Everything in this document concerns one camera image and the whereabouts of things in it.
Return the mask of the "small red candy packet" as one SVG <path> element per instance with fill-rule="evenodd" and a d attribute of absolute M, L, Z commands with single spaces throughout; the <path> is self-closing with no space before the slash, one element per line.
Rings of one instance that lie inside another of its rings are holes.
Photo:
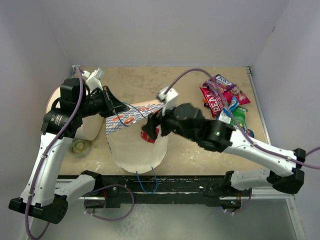
<path fill-rule="evenodd" d="M 154 144 L 156 142 L 156 139 L 157 139 L 157 138 L 156 139 L 151 138 L 143 129 L 141 129 L 140 137 L 144 141 L 146 141 L 148 143 L 151 143 L 151 144 Z"/>

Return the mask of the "blue checkered paper bag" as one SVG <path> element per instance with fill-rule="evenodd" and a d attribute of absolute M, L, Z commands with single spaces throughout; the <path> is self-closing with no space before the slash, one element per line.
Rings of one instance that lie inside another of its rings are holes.
<path fill-rule="evenodd" d="M 146 142 L 141 138 L 142 126 L 147 123 L 150 113 L 155 113 L 162 108 L 158 100 L 150 100 L 140 103 L 125 103 L 130 109 L 105 119 L 106 139 L 117 167 L 129 173 L 136 174 L 142 191 L 146 194 L 154 194 L 158 190 L 158 178 L 155 175 L 154 190 L 147 190 L 142 183 L 141 174 L 152 171 L 160 165 L 167 153 L 167 136 L 161 136 L 161 128 L 155 143 Z"/>

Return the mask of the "orange snack packet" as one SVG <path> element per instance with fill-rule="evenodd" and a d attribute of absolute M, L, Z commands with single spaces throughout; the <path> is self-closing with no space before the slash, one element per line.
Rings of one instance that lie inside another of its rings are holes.
<path fill-rule="evenodd" d="M 209 108 L 210 107 L 209 104 L 208 104 L 208 101 L 205 98 L 202 99 L 202 102 L 203 102 L 203 106 L 205 108 Z"/>

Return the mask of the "pink snack packet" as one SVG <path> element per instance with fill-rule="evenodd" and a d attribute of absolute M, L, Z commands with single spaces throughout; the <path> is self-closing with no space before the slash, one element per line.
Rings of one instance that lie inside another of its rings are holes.
<path fill-rule="evenodd" d="M 199 88 L 201 93 L 203 94 L 203 98 L 205 98 L 209 104 L 209 109 L 212 117 L 220 114 L 225 107 L 221 97 L 219 95 L 211 93 L 211 91 L 206 87 L 200 86 Z M 231 90 L 223 93 L 222 95 L 228 104 L 231 103 L 233 96 L 238 99 L 240 105 L 249 104 L 251 102 L 250 99 L 238 86 L 233 87 Z"/>

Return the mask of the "small blue snack packet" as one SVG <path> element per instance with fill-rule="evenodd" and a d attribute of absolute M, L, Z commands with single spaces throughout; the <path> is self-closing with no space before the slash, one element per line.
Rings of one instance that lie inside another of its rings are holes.
<path fill-rule="evenodd" d="M 235 96 L 233 96 L 230 104 L 227 107 L 224 107 L 223 111 L 226 114 L 232 113 L 239 105 L 240 105 L 240 103 L 239 103 L 238 99 Z"/>

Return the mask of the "green snack packet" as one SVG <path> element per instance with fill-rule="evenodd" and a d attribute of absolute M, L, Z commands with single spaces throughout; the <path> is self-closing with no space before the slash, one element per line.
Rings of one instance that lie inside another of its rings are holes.
<path fill-rule="evenodd" d="M 247 124 L 246 124 L 246 114 L 248 110 L 246 108 L 238 106 L 233 112 L 232 115 L 238 122 L 238 124 L 244 128 L 247 129 Z M 224 111 L 222 111 L 216 118 L 217 120 L 224 122 L 226 124 L 230 124 L 233 126 L 237 127 L 236 122 L 233 120 L 230 114 L 226 114 Z"/>

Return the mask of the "blue snack wrapper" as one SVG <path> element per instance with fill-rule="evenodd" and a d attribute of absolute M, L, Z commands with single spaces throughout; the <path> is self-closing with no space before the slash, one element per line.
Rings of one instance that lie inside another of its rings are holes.
<path fill-rule="evenodd" d="M 253 132 L 251 129 L 247 129 L 245 132 L 246 132 L 246 133 L 248 134 L 248 136 L 250 136 L 251 138 L 254 138 L 254 137 L 255 137 L 254 132 Z"/>

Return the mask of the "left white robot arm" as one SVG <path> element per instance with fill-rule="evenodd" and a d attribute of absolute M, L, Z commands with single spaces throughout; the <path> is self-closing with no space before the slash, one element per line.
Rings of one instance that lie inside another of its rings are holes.
<path fill-rule="evenodd" d="M 124 113 L 130 108 L 119 101 L 107 86 L 90 90 L 84 80 L 68 78 L 59 88 L 60 96 L 43 117 L 38 155 L 29 181 L 9 209 L 48 223 L 62 221 L 69 205 L 89 193 L 98 196 L 103 191 L 99 173 L 83 171 L 64 187 L 56 181 L 64 157 L 73 142 L 83 118 L 100 115 L 103 118 Z"/>

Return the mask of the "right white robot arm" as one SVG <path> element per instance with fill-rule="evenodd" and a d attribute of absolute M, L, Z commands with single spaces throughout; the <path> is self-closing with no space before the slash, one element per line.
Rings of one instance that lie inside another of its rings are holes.
<path fill-rule="evenodd" d="M 201 110 L 190 103 L 150 113 L 142 130 L 156 140 L 157 127 L 161 128 L 163 137 L 174 133 L 207 151 L 239 156 L 262 166 L 245 172 L 228 171 L 221 186 L 228 196 L 259 187 L 273 187 L 294 195 L 304 184 L 305 173 L 301 166 L 306 152 L 303 149 L 285 150 L 261 142 L 231 124 L 206 119 Z"/>

